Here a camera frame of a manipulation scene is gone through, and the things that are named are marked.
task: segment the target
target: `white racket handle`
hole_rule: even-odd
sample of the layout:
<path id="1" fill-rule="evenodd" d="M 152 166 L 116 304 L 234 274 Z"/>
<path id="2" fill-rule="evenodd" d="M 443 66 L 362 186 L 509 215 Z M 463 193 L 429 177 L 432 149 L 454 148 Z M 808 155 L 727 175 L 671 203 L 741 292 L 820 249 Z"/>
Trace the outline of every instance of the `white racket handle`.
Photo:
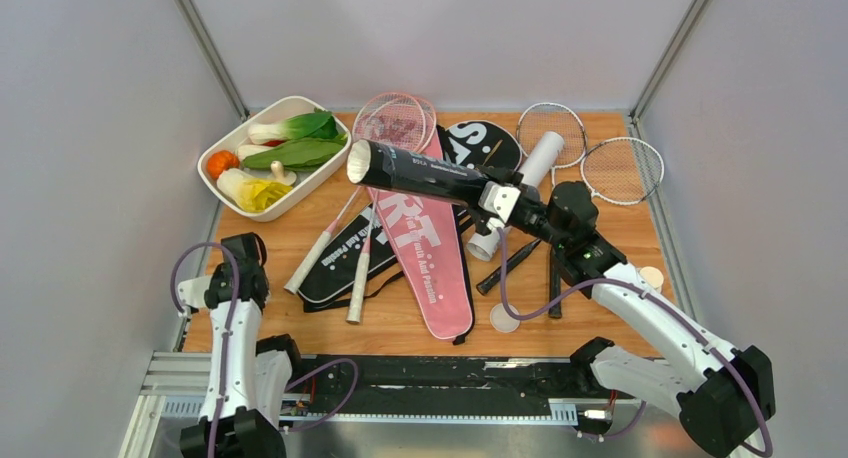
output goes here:
<path id="1" fill-rule="evenodd" d="M 362 321 L 362 302 L 365 301 L 365 284 L 368 282 L 368 267 L 371 264 L 371 253 L 363 252 L 356 262 L 356 278 L 353 281 L 353 291 L 350 293 L 350 305 L 345 320 L 358 325 Z"/>
<path id="2" fill-rule="evenodd" d="M 315 266 L 315 263 L 317 263 L 318 259 L 321 258 L 321 253 L 323 253 L 324 248 L 330 244 L 330 240 L 332 238 L 333 235 L 328 230 L 321 232 L 321 236 L 319 236 L 318 240 L 315 241 L 315 244 L 312 245 L 312 249 L 309 250 L 309 253 L 306 254 L 303 261 L 301 261 L 297 269 L 294 270 L 294 274 L 292 274 L 292 277 L 289 278 L 288 283 L 286 283 L 286 286 L 283 288 L 292 294 L 297 293 L 300 285 L 303 284 L 303 280 L 306 279 L 306 275 L 309 274 L 309 271 L 312 270 L 312 267 Z"/>

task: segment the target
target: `white plastic bin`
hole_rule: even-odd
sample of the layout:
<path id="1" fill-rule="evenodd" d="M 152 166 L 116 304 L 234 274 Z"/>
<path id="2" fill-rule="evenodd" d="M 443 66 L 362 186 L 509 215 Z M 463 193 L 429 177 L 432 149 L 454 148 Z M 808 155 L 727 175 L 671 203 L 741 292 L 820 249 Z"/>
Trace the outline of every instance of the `white plastic bin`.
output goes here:
<path id="1" fill-rule="evenodd" d="M 273 105 L 265 108 L 261 112 L 257 113 L 251 119 L 242 123 L 241 126 L 230 132 L 227 136 L 222 138 L 220 141 L 215 143 L 211 148 L 206 150 L 203 155 L 200 156 L 200 159 L 197 161 L 197 172 L 200 174 L 200 177 L 203 179 L 203 182 L 206 183 L 206 186 L 212 190 L 212 193 L 218 197 L 219 200 L 224 202 L 227 206 L 232 208 L 236 213 L 246 216 L 251 220 L 256 221 L 271 221 L 276 218 L 279 218 L 280 215 L 288 211 L 292 206 L 294 206 L 297 202 L 302 200 L 306 195 L 312 192 L 315 188 L 318 187 L 321 183 L 324 182 L 330 175 L 332 175 L 339 167 L 344 163 L 345 157 L 347 156 L 348 151 L 350 151 L 350 130 L 339 121 L 338 118 L 336 120 L 336 126 L 340 130 L 341 133 L 347 133 L 348 139 L 347 143 L 345 143 L 344 148 L 342 148 L 335 156 L 330 158 L 326 163 L 321 165 L 321 168 L 313 171 L 311 174 L 298 173 L 298 181 L 294 186 L 292 191 L 286 193 L 286 196 L 280 198 L 279 201 L 268 207 L 262 213 L 250 213 L 248 211 L 244 211 L 238 207 L 234 202 L 232 202 L 229 198 L 227 198 L 223 193 L 218 190 L 218 187 L 215 186 L 215 180 L 213 180 L 209 174 L 206 172 L 206 161 L 209 157 L 221 150 L 228 150 L 235 153 L 236 148 L 239 146 L 249 143 L 250 141 L 247 139 L 247 128 L 253 123 L 262 123 L 262 124 L 270 124 L 276 123 L 281 120 L 285 120 L 286 118 L 291 118 L 292 116 L 302 115 L 304 113 L 309 113 L 314 111 L 314 108 L 324 108 L 323 106 L 315 103 L 314 101 L 304 98 L 302 96 L 288 96 L 283 98 L 282 100 L 274 103 Z"/>

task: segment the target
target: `table surface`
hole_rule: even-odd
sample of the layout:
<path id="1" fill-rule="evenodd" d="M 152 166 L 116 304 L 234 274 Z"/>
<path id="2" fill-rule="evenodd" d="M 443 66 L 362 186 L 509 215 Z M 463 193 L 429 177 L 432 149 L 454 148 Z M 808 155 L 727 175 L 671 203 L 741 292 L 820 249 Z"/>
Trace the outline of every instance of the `table surface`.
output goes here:
<path id="1" fill-rule="evenodd" d="M 353 128 L 355 114 L 339 113 L 337 116 Z M 513 131 L 519 116 L 518 113 L 440 113 L 438 121 L 442 126 L 451 126 L 470 119 L 488 120 Z M 580 118 L 586 127 L 590 146 L 607 138 L 627 136 L 627 129 L 619 114 L 582 113 Z M 579 167 L 557 172 L 557 181 L 567 180 L 580 180 Z M 288 333 L 297 342 L 301 353 L 305 354 L 562 357 L 570 355 L 586 341 L 603 336 L 637 355 L 657 355 L 653 347 L 624 321 L 580 294 L 564 300 L 564 316 L 560 320 L 543 315 L 522 322 L 512 333 L 498 332 L 489 323 L 489 311 L 499 303 L 500 293 L 494 289 L 487 296 L 482 296 L 473 285 L 497 266 L 499 262 L 495 260 L 499 259 L 499 254 L 492 262 L 482 262 L 467 254 L 476 323 L 463 345 L 455 346 L 430 335 L 405 280 L 387 286 L 379 296 L 366 300 L 363 321 L 358 326 L 345 322 L 347 309 L 303 313 L 301 300 L 284 291 L 283 285 L 321 231 L 338 213 L 337 206 L 327 205 L 344 203 L 353 190 L 354 186 L 347 180 L 342 166 L 314 192 L 275 221 L 258 223 L 229 208 L 223 209 L 216 241 L 252 231 L 258 233 L 268 247 L 265 269 L 271 283 L 272 299 L 265 308 L 259 330 L 260 338 Z M 543 197 L 550 194 L 549 179 L 543 180 L 540 193 Z M 598 230 L 636 266 L 654 266 L 662 270 L 666 275 L 664 295 L 673 301 L 671 284 L 648 204 L 624 207 L 600 199 L 595 199 L 594 203 L 600 210 Z M 360 194 L 356 209 L 366 204 L 365 195 Z M 354 212 L 349 211 L 348 215 L 345 219 L 349 220 Z M 472 233 L 473 229 L 466 231 L 464 241 Z M 510 233 L 510 254 L 529 241 L 530 237 L 522 233 Z M 207 272 L 211 273 L 220 261 L 220 253 L 211 253 Z M 371 280 L 366 293 L 399 270 L 400 266 L 396 264 Z M 547 247 L 542 245 L 510 273 L 507 280 L 510 303 L 522 313 L 544 305 L 548 296 L 547 273 Z M 184 351 L 210 349 L 209 319 L 205 312 L 200 312 L 192 318 Z"/>

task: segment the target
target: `gray wall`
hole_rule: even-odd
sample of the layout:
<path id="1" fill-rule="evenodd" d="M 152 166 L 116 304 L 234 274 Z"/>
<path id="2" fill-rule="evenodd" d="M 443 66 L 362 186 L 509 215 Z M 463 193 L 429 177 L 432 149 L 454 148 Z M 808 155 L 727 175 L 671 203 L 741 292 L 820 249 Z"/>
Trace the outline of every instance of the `gray wall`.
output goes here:
<path id="1" fill-rule="evenodd" d="M 236 118 L 173 0 L 0 0 L 0 27 L 0 454 L 111 458 Z"/>
<path id="2" fill-rule="evenodd" d="M 701 317 L 774 362 L 778 457 L 848 454 L 846 23 L 713 0 L 644 119 Z"/>
<path id="3" fill-rule="evenodd" d="M 195 0 L 247 105 L 632 106 L 691 0 Z"/>

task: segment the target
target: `racket handle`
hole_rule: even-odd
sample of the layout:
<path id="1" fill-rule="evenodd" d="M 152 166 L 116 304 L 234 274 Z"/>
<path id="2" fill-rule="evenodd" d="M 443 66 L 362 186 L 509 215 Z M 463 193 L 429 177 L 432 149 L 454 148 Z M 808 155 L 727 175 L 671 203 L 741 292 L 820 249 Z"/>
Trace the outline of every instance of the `racket handle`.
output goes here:
<path id="1" fill-rule="evenodd" d="M 548 255 L 548 302 L 554 301 L 562 292 L 562 279 L 556 269 L 556 256 L 554 249 Z M 557 303 L 548 310 L 548 316 L 558 320 L 562 318 L 562 302 Z"/>
<path id="2" fill-rule="evenodd" d="M 541 242 L 542 240 L 537 238 L 531 241 L 530 243 L 527 243 L 526 245 L 522 246 L 521 249 L 513 253 L 512 256 L 510 256 L 509 259 L 506 260 L 506 272 L 509 273 L 510 271 L 514 270 L 516 266 L 520 265 L 522 261 L 527 259 L 527 257 L 530 256 L 531 253 L 533 253 L 533 250 L 535 250 Z M 500 282 L 501 269 L 500 267 L 498 267 L 495 268 L 495 271 L 490 273 L 489 276 L 483 278 L 483 281 L 477 283 L 476 288 L 481 295 L 485 295 Z"/>
<path id="3" fill-rule="evenodd" d="M 363 251 L 356 262 L 356 277 L 353 281 L 353 291 L 350 293 L 350 305 L 345 320 L 351 325 L 362 322 L 362 303 L 365 301 L 365 284 L 368 282 L 368 267 L 371 261 L 370 251 Z"/>
<path id="4" fill-rule="evenodd" d="M 318 262 L 318 259 L 321 258 L 321 253 L 324 252 L 324 248 L 330 244 L 330 240 L 333 235 L 330 229 L 326 229 L 321 232 L 321 236 L 318 237 L 318 240 L 315 241 L 315 244 L 312 245 L 312 249 L 309 250 L 309 253 L 303 257 L 303 261 L 300 262 L 297 269 L 294 270 L 294 274 L 289 278 L 288 283 L 283 288 L 286 289 L 291 294 L 297 293 L 300 285 L 303 284 L 303 280 L 306 279 L 306 275 L 309 274 L 309 271 L 312 270 L 312 267 L 315 266 L 315 263 Z"/>

